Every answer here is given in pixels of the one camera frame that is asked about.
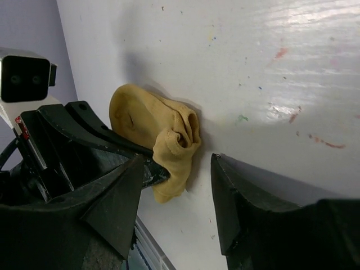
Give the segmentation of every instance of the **cable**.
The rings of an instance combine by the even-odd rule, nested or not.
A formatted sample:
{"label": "cable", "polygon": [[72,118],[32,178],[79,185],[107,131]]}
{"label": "cable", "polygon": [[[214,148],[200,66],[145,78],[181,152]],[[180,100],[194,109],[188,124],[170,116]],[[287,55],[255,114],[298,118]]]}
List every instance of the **cable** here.
{"label": "cable", "polygon": [[145,259],[144,254],[142,254],[142,252],[141,252],[139,246],[137,245],[137,243],[135,243],[134,246],[135,246],[137,252],[139,252],[139,254],[140,254],[140,256],[141,256],[141,259],[144,261],[147,269],[148,269],[148,270],[151,270],[151,267],[150,267],[149,263],[148,263],[147,260]]}
{"label": "cable", "polygon": [[13,139],[0,154],[0,170],[5,165],[12,153],[14,153],[14,151],[17,149],[18,142],[19,140],[17,138]]}

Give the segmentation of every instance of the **green paint mark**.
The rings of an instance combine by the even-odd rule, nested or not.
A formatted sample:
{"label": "green paint mark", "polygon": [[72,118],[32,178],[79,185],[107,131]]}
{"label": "green paint mark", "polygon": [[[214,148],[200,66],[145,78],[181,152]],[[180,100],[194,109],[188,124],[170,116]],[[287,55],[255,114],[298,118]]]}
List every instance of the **green paint mark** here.
{"label": "green paint mark", "polygon": [[241,122],[241,121],[243,121],[243,120],[249,121],[249,118],[247,118],[246,116],[243,116],[243,115],[241,114],[241,115],[238,116],[237,120],[238,120],[239,122]]}

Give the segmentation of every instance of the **purple wall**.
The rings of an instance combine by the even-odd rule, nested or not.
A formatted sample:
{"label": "purple wall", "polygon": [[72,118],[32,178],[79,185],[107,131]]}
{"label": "purple wall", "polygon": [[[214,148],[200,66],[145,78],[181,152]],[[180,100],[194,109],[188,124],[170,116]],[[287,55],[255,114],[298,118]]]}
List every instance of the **purple wall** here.
{"label": "purple wall", "polygon": [[[62,103],[77,100],[56,0],[1,0],[0,47],[30,50],[57,64],[56,86],[49,93]],[[0,152],[13,138],[0,118]],[[14,153],[4,168],[20,160],[20,154]]]}

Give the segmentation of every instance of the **camera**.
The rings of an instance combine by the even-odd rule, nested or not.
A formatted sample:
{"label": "camera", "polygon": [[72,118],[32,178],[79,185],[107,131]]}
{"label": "camera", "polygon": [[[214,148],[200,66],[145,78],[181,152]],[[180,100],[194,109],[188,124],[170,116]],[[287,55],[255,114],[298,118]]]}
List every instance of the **camera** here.
{"label": "camera", "polygon": [[59,104],[48,95],[57,66],[34,52],[0,47],[0,116],[20,134],[15,119],[42,105]]}
{"label": "camera", "polygon": [[33,52],[0,48],[0,99],[5,103],[41,101],[55,85],[56,65]]}

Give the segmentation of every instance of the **sock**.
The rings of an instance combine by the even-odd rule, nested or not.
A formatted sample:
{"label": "sock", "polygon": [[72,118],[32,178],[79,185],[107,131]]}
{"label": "sock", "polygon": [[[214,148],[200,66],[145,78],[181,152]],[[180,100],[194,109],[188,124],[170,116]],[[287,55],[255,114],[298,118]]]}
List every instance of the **sock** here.
{"label": "sock", "polygon": [[126,84],[112,96],[109,115],[114,132],[153,149],[153,160],[169,171],[167,181],[152,186],[155,200],[165,203],[180,196],[192,156],[201,145],[196,113],[180,102]]}

